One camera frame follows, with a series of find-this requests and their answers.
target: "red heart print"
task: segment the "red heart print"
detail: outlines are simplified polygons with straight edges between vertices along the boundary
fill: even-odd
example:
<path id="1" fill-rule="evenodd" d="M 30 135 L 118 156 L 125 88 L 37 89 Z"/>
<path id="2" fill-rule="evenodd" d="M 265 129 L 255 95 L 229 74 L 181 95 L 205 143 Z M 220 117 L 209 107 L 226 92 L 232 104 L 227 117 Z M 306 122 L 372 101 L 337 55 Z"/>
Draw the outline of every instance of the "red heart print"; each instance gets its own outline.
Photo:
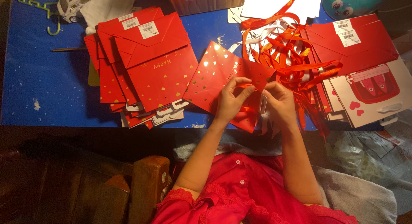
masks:
<path id="1" fill-rule="evenodd" d="M 358 116 L 361 116 L 364 111 L 363 110 L 357 110 L 356 112 L 358 113 Z"/>
<path id="2" fill-rule="evenodd" d="M 358 103 L 357 101 L 351 102 L 351 105 L 349 106 L 349 108 L 350 108 L 351 110 L 355 110 L 356 108 L 359 108 L 359 107 L 361 107 L 361 104 Z"/>

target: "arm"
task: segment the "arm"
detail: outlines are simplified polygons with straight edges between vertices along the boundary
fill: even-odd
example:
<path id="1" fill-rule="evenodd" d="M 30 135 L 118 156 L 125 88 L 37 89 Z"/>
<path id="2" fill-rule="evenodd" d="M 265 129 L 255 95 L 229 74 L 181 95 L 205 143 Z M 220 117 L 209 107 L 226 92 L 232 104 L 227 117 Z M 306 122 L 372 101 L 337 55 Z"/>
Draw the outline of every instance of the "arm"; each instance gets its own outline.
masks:
<path id="1" fill-rule="evenodd" d="M 244 101 L 254 92 L 255 88 L 249 86 L 243 89 L 237 97 L 233 95 L 234 89 L 240 83 L 250 83 L 251 81 L 251 79 L 235 77 L 222 89 L 215 119 L 189 157 L 172 189 L 184 189 L 192 193 L 193 199 L 197 199 L 209 176 L 213 158 L 226 125 L 236 116 Z"/>
<path id="2" fill-rule="evenodd" d="M 293 93 L 278 82 L 266 85 L 263 95 L 268 109 L 282 132 L 283 184 L 285 189 L 305 205 L 323 205 L 312 166 L 297 126 Z"/>

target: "wooden furniture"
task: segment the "wooden furniture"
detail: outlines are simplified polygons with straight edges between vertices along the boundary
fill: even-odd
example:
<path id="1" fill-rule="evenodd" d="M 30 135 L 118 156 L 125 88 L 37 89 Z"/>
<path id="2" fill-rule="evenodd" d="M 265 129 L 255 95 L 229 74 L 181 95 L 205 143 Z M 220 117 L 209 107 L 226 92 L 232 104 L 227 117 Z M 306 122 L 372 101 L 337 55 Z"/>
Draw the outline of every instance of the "wooden furniture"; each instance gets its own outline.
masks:
<path id="1" fill-rule="evenodd" d="M 171 185 L 166 157 L 131 164 L 59 142 L 41 149 L 0 153 L 0 224 L 146 224 Z"/>

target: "pile of ribbons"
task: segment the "pile of ribbons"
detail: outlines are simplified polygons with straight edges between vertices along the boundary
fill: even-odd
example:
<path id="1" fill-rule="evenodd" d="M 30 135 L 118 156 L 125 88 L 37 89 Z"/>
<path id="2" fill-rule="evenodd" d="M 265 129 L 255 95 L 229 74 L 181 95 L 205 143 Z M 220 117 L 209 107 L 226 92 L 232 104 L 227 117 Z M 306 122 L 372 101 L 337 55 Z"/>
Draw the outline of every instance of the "pile of ribbons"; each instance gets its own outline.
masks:
<path id="1" fill-rule="evenodd" d="M 276 78 L 286 88 L 293 91 L 295 97 L 295 109 L 301 131 L 304 132 L 305 111 L 312 119 L 314 125 L 320 130 L 321 135 L 326 137 L 329 129 L 324 123 L 324 117 L 320 111 L 311 104 L 310 89 L 322 80 L 331 77 L 342 68 L 342 64 L 337 60 L 319 64 L 306 64 L 304 59 L 312 50 L 312 44 L 300 36 L 300 31 L 306 28 L 306 25 L 292 25 L 287 22 L 286 18 L 293 19 L 299 24 L 299 17 L 293 13 L 286 12 L 295 0 L 290 0 L 280 11 L 267 19 L 248 19 L 241 23 L 241 27 L 246 31 L 243 33 L 243 41 L 234 44 L 229 51 L 234 51 L 240 44 L 243 45 L 242 55 L 245 59 L 255 60 L 267 67 L 276 69 Z M 247 39 L 250 30 L 267 26 L 258 38 Z M 330 70 L 322 73 L 314 79 L 309 79 L 309 70 L 326 67 Z"/>

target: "cloth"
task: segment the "cloth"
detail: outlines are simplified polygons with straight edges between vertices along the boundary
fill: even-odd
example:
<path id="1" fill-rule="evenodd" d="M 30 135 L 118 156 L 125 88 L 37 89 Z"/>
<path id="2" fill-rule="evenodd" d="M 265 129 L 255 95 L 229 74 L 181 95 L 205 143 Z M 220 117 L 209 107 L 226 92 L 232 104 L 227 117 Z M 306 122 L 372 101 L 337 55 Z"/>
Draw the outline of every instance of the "cloth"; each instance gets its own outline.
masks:
<path id="1" fill-rule="evenodd" d="M 86 35 L 96 32 L 99 22 L 106 22 L 131 13 L 135 0 L 91 0 L 80 8 L 87 23 Z"/>
<path id="2" fill-rule="evenodd" d="M 339 210 L 303 205 L 283 188 L 281 169 L 281 156 L 215 156 L 198 199 L 171 190 L 152 223 L 358 223 Z"/>
<path id="3" fill-rule="evenodd" d="M 173 157 L 180 162 L 188 161 L 206 131 L 207 129 L 176 129 L 176 148 L 173 149 Z M 226 129 L 220 138 L 215 156 L 227 152 L 244 153 L 248 156 L 280 156 L 282 155 L 280 140 L 280 135 L 270 139 L 267 136 Z"/>
<path id="4" fill-rule="evenodd" d="M 333 170 L 316 166 L 313 170 L 324 194 L 324 206 L 355 216 L 359 224 L 396 223 L 396 200 L 391 190 Z"/>

